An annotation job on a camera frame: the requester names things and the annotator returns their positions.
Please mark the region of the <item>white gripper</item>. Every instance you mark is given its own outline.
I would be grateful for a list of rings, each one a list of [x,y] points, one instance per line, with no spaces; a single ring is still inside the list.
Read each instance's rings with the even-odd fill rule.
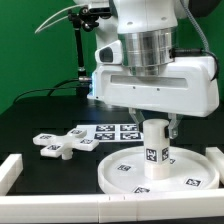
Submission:
[[[145,120],[139,109],[169,113],[166,136],[175,139],[182,115],[206,117],[218,107],[214,73],[210,56],[177,57],[163,66],[159,75],[137,76],[124,66],[103,65],[93,75],[93,98],[130,108],[139,131]]]

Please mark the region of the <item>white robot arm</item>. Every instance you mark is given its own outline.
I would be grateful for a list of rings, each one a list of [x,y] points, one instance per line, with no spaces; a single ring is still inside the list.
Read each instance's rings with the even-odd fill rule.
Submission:
[[[175,47],[177,20],[191,17],[188,0],[111,0],[116,33],[98,35],[90,99],[129,109],[136,124],[144,110],[169,115],[170,138],[184,115],[206,117],[219,105],[217,57],[207,47]]]

